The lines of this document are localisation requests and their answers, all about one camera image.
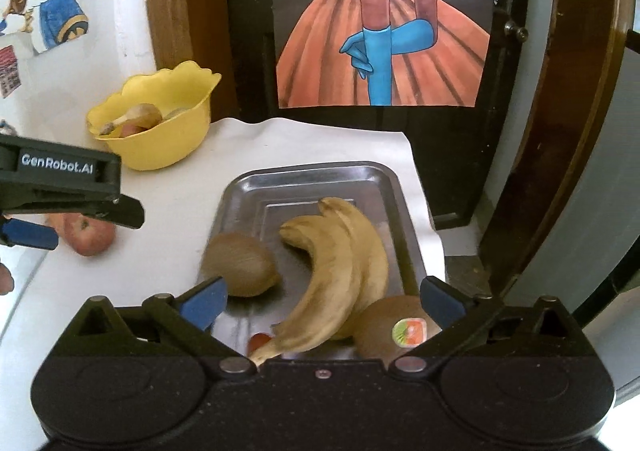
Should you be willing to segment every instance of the kiwi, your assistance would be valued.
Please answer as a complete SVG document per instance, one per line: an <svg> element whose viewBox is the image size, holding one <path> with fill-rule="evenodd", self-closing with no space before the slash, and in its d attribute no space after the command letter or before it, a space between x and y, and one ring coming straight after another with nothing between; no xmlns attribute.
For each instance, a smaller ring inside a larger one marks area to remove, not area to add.
<svg viewBox="0 0 640 451"><path fill-rule="evenodd" d="M381 359L388 367L412 348L410 343L401 345L403 330L398 323L406 319L424 319L427 339L440 332L440 327L422 310L420 298L384 297L370 304L356 319L353 340L358 355L363 359Z"/></svg>
<svg viewBox="0 0 640 451"><path fill-rule="evenodd" d="M241 233L223 233L209 240L200 273L221 276L229 296L254 297L277 285L282 278L273 254L260 240Z"/></svg>

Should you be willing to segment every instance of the orange skirt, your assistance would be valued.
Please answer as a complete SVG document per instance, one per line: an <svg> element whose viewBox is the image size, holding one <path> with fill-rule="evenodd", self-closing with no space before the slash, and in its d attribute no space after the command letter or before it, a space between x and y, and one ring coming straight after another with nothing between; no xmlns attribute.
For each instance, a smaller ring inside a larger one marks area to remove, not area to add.
<svg viewBox="0 0 640 451"><path fill-rule="evenodd" d="M414 0L391 0L393 28L414 19ZM280 107L369 106L367 81L339 52L361 30L360 0L313 0L278 60ZM488 44L487 32L438 0L436 44L392 57L392 105L475 106Z"/></svg>

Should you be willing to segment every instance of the white table surface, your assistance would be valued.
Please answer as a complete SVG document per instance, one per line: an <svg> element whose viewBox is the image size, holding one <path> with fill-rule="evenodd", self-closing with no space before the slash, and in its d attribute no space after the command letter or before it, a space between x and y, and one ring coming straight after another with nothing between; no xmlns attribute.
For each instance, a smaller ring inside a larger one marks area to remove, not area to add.
<svg viewBox="0 0 640 451"><path fill-rule="evenodd" d="M378 162L398 175L426 271L444 279L442 244L431 226L411 147L402 133L283 118L261 124L223 119L212 124L195 153L174 166L153 172L123 170L122 192L145 207L140 230L118 228L114 245L92 258L78 256L61 243L39 267L32 266L36 270L31 276L16 276L26 288L0 340L0 449L31 451L46 441L31 408L31 381L88 297L102 294L117 306L129 306L158 292L179 295L195 284L229 182L262 168L336 161Z"/></svg>

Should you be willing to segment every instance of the stainless steel tray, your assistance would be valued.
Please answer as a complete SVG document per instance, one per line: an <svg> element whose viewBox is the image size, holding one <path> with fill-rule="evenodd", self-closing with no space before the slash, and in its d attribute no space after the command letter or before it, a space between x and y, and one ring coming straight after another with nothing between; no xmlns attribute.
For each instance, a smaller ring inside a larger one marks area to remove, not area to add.
<svg viewBox="0 0 640 451"><path fill-rule="evenodd" d="M319 214L318 200L338 196L351 201L375 225L389 260L387 295L417 294L425 276L418 241L398 177L373 162L310 164L246 173L223 194L211 236L239 232L259 238L273 252L283 283L260 297L229 298L212 335L244 354L252 335L271 332L298 303L311 276L308 256L282 242L278 230L301 214ZM300 355L286 357L348 359L349 341L327 341Z"/></svg>

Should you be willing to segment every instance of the yellow basket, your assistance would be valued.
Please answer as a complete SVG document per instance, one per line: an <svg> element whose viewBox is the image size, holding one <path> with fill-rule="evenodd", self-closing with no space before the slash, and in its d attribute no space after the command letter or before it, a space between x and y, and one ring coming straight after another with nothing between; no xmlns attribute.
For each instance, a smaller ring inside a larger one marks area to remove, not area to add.
<svg viewBox="0 0 640 451"><path fill-rule="evenodd" d="M209 131L209 97L221 77L193 61L150 76L133 76L121 91L87 113L89 131L97 140L106 142L111 151L122 157L122 163L132 169L146 171L175 164L191 154ZM111 134L100 135L104 124L142 103L155 105L162 116L178 108L187 110L148 131L126 138L119 138L122 127Z"/></svg>

